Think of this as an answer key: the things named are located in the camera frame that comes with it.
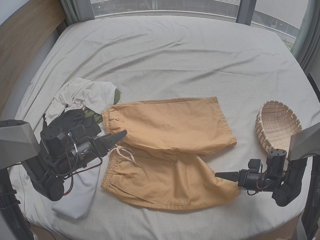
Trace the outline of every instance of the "floor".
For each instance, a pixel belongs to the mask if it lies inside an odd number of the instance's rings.
[[[278,238],[288,240],[288,239],[290,239],[290,237],[294,231],[297,219],[298,219],[298,217],[290,220],[289,222],[287,222],[286,224],[284,224],[283,226],[281,226],[280,228],[278,228],[276,230],[273,230],[271,232],[268,232],[268,233],[263,234],[258,237],[251,238],[250,240],[276,240]],[[61,237],[54,232],[51,232],[54,236],[53,237],[45,229],[35,227],[33,225],[31,225],[31,230],[37,234],[39,240],[70,240],[70,239]],[[320,240],[320,234],[317,235],[316,240]]]

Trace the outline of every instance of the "bed sheet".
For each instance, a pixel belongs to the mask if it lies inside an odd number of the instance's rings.
[[[42,114],[56,92],[76,77],[110,81],[119,103],[217,96],[237,145],[202,159],[215,172],[264,163],[254,125],[267,100],[287,104],[303,128],[320,121],[320,104],[285,44],[267,30],[215,19],[136,16],[76,23],[59,37],[32,80],[17,119],[30,122],[39,139]],[[303,209],[310,181],[309,158],[301,194],[278,207],[271,193],[192,211],[145,209],[121,202],[100,186],[101,166],[89,215],[72,220],[51,210],[21,166],[10,169],[20,208],[31,222],[72,239],[248,239],[273,230]]]

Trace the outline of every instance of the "headboard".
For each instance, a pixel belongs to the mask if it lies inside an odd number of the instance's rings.
[[[65,18],[60,0],[30,0],[0,25],[0,115],[19,75]]]

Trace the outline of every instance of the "basket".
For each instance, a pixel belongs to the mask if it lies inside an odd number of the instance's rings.
[[[283,149],[289,152],[290,139],[302,130],[296,114],[282,102],[265,102],[257,115],[256,132],[264,150]]]

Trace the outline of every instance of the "drawstring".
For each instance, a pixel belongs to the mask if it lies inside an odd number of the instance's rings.
[[[136,163],[136,161],[134,160],[134,151],[133,151],[133,150],[131,150],[131,149],[128,148],[128,147],[118,146],[117,144],[116,144],[115,146],[116,146],[115,148],[113,148],[113,149],[110,150],[110,154],[111,154],[114,150],[116,150],[119,156],[121,156],[121,157],[123,157],[124,159],[132,162],[136,167],[141,167],[141,166],[138,165],[138,164]],[[131,159],[128,158],[128,157],[126,157],[126,156],[124,156],[123,154],[121,154],[121,153],[120,153],[120,150],[122,150],[122,151],[124,151],[124,152],[127,152],[127,153],[130,155]]]

